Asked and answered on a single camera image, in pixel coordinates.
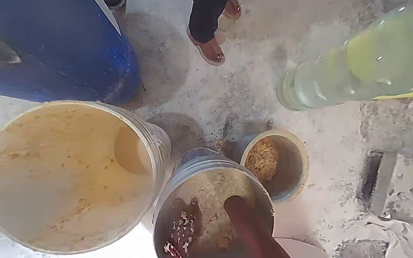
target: bucket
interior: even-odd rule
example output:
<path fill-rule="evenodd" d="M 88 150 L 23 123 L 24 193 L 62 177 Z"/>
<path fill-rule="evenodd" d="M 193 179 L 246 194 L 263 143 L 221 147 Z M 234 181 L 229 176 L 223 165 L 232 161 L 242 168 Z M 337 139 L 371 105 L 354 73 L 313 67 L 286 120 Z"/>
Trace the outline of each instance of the bucket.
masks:
<path fill-rule="evenodd" d="M 244 166 L 251 148 L 263 138 L 275 144 L 279 155 L 276 174 L 261 183 L 272 201 L 290 201 L 304 189 L 309 171 L 307 150 L 297 136 L 283 130 L 249 134 L 237 142 L 232 159 Z"/>
<path fill-rule="evenodd" d="M 221 188 L 219 191 L 213 192 L 214 188 L 209 187 L 209 184 L 212 178 L 218 174 L 221 174 L 222 176 Z M 223 202 L 227 199 L 228 195 L 239 195 L 246 201 L 250 201 L 251 196 L 251 202 L 253 202 L 251 205 L 254 206 L 256 211 L 262 218 L 264 218 L 263 223 L 266 225 L 268 231 L 273 232 L 274 213 L 272 202 L 267 191 L 259 183 L 253 173 L 215 151 L 206 148 L 193 149 L 183 155 L 181 160 L 176 164 L 174 172 L 160 194 L 156 204 L 153 222 L 154 247 L 158 257 L 163 258 L 166 255 L 163 246 L 168 240 L 167 230 L 170 230 L 173 226 L 173 221 L 168 219 L 168 217 L 170 217 L 169 213 L 171 212 L 171 208 L 173 208 L 174 202 L 178 197 L 181 197 L 186 203 L 190 202 L 190 195 L 189 193 L 186 194 L 185 191 L 189 187 L 194 189 L 194 191 L 197 189 L 200 190 L 199 192 L 202 191 L 204 193 L 210 191 L 212 193 L 211 199 L 217 199 L 217 203 L 210 203 L 208 208 L 206 208 L 202 207 L 202 199 L 196 195 L 202 212 L 202 221 L 206 221 L 203 209 L 209 209 L 210 207 L 222 208 Z M 206 230 L 206 227 L 209 227 L 210 230 L 213 231 L 215 225 L 222 226 L 220 218 L 220 213 L 217 213 L 213 218 L 214 225 L 202 225 L 201 230 Z M 228 247 L 228 251 L 221 248 L 221 250 L 215 250 L 208 253 L 190 253 L 189 257 L 243 257 L 244 252 L 246 252 L 243 243 L 240 243 L 239 241 L 237 241 L 236 244 L 230 244 Z"/>
<path fill-rule="evenodd" d="M 152 206 L 170 151 L 161 128 L 119 107 L 37 106 L 0 132 L 0 230 L 44 253 L 109 245 Z"/>

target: blue plastic drum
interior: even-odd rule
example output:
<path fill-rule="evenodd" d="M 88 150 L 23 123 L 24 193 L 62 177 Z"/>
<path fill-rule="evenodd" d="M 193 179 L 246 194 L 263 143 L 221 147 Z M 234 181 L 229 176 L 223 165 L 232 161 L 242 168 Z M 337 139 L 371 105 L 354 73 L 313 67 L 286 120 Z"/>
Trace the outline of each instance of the blue plastic drum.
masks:
<path fill-rule="evenodd" d="M 103 0 L 0 0 L 0 95 L 118 106 L 139 80 L 135 52 Z"/>

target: sandal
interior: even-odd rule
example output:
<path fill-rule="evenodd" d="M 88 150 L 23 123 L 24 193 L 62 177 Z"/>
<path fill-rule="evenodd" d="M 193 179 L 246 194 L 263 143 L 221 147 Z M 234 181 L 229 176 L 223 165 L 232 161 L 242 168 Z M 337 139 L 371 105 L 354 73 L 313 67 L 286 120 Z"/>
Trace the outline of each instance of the sandal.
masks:
<path fill-rule="evenodd" d="M 223 14 L 231 19 L 231 20 L 238 20 L 241 16 L 241 6 L 237 0 L 229 0 L 226 3 L 226 7 L 223 10 Z"/>
<path fill-rule="evenodd" d="M 189 36 L 189 39 L 192 41 L 192 43 L 194 44 L 194 46 L 196 46 L 196 48 L 199 50 L 200 55 L 203 57 L 203 59 L 204 59 L 207 63 L 209 63 L 209 64 L 211 64 L 211 65 L 214 65 L 214 66 L 220 66 L 220 65 L 222 65 L 222 64 L 224 64 L 224 63 L 226 62 L 226 59 L 225 59 L 225 57 L 224 57 L 224 53 L 221 51 L 221 48 L 219 47 L 218 43 L 216 42 L 216 38 L 213 38 L 213 39 L 210 40 L 209 42 L 204 43 L 204 44 L 209 44 L 209 45 L 211 46 L 211 48 L 215 51 L 215 53 L 216 53 L 216 55 L 217 55 L 217 58 L 216 58 L 216 60 L 214 61 L 214 60 L 208 59 L 208 58 L 205 56 L 205 54 L 203 53 L 202 48 L 200 47 L 200 45 L 201 45 L 202 43 L 199 43 L 197 40 L 195 40 L 195 39 L 192 37 L 192 35 L 190 34 L 190 31 L 189 31 L 189 27 L 187 27 L 187 35 Z"/>

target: concrete floor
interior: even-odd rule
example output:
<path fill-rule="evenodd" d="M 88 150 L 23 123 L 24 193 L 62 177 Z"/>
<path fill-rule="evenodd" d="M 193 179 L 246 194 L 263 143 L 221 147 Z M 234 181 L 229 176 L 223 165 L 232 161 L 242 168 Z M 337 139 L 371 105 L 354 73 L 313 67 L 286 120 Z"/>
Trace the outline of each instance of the concrete floor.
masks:
<path fill-rule="evenodd" d="M 368 150 L 413 157 L 413 99 L 290 112 L 274 88 L 285 71 L 342 44 L 408 0 L 242 0 L 240 20 L 220 18 L 226 56 L 221 67 L 203 61 L 186 36 L 191 0 L 128 2 L 127 14 L 116 16 L 139 56 L 146 90 L 127 108 L 169 134 L 172 163 L 195 147 L 216 148 L 220 140 L 269 128 L 288 130 L 305 142 L 310 174 L 298 197 L 275 203 L 274 236 L 310 243 L 333 257 L 386 257 L 392 240 L 368 223 L 370 213 L 358 197 Z M 0 97 L 0 128 L 33 105 Z M 107 256 L 123 247 L 114 257 L 128 257 L 125 247 L 134 235 L 82 256 Z M 140 257 L 153 254 L 147 252 Z M 57 257 L 34 253 L 0 233 L 3 255 Z"/>

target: bucket rim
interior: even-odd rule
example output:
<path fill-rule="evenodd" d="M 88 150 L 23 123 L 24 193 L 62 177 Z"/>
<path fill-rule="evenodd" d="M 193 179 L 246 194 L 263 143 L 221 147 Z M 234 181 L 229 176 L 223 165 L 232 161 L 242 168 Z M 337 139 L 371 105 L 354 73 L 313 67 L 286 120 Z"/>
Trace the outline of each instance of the bucket rim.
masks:
<path fill-rule="evenodd" d="M 114 115 L 115 117 L 117 117 L 118 119 L 123 121 L 125 124 L 127 124 L 138 135 L 138 137 L 141 139 L 141 141 L 145 145 L 146 150 L 148 151 L 149 157 L 151 159 L 151 166 L 152 166 L 152 187 L 154 188 L 156 186 L 156 175 L 157 175 L 156 158 L 158 158 L 159 161 L 161 161 L 162 160 L 162 155 L 160 154 L 160 152 L 158 151 L 157 148 L 155 148 L 155 147 L 154 147 L 154 149 L 151 148 L 151 143 L 152 143 L 153 146 L 155 146 L 155 145 L 154 145 L 154 142 L 152 141 L 150 133 L 147 130 L 146 131 L 142 130 L 142 129 L 144 129 L 144 125 L 143 125 L 144 121 L 141 120 L 136 115 L 133 115 L 133 114 L 132 114 L 131 118 L 134 121 L 131 121 L 131 119 L 124 117 L 122 114 L 120 114 L 117 111 L 112 110 L 111 108 L 108 107 L 108 106 L 110 106 L 110 107 L 116 107 L 116 106 L 112 106 L 112 105 L 102 103 L 102 102 L 84 102 L 84 101 L 72 101 L 72 100 L 41 102 L 41 103 L 39 103 L 39 105 L 36 105 L 36 106 L 34 106 L 30 109 L 27 109 L 23 113 L 21 113 L 21 114 L 17 115 L 16 117 L 10 119 L 1 128 L 0 133 L 3 132 L 3 130 L 5 128 L 7 128 L 8 126 L 10 126 L 13 122 L 18 120 L 20 117 L 22 117 L 22 116 L 24 116 L 24 115 L 26 115 L 30 112 L 33 112 L 35 110 L 42 109 L 42 108 L 45 108 L 45 107 L 49 107 L 49 106 L 68 105 L 68 104 L 77 104 L 77 105 L 89 106 L 89 107 L 92 107 L 92 108 L 100 109 L 102 111 L 105 111 L 107 113 L 110 113 L 110 114 Z M 42 252 L 42 253 L 46 253 L 46 254 L 59 254 L 59 255 L 88 253 L 88 252 L 95 251 L 95 250 L 101 249 L 103 247 L 106 247 L 106 246 L 116 242 L 117 240 L 121 239 L 126 234 L 128 234 L 142 220 L 142 218 L 146 215 L 148 210 L 153 206 L 154 200 L 157 197 L 157 195 L 158 195 L 158 192 L 155 192 L 155 191 L 151 192 L 151 196 L 148 199 L 148 202 L 146 203 L 144 208 L 141 210 L 142 212 L 135 218 L 134 222 L 130 223 L 126 227 L 125 230 L 120 230 L 114 238 L 109 239 L 106 242 L 103 242 L 103 243 L 101 243 L 97 246 L 94 246 L 92 248 L 89 248 L 89 249 L 78 250 L 78 251 L 53 251 L 53 250 L 48 250 L 48 249 L 36 247 L 36 246 L 33 246 L 30 243 L 27 243 L 26 241 L 22 241 L 18 237 L 15 237 L 13 234 L 9 233 L 3 226 L 1 226 L 1 224 L 0 224 L 0 232 L 3 233 L 6 237 L 8 237 L 10 240 L 12 240 L 12 241 L 24 246 L 24 247 L 27 247 L 27 248 L 32 249 L 34 251 L 37 251 L 37 252 Z"/>

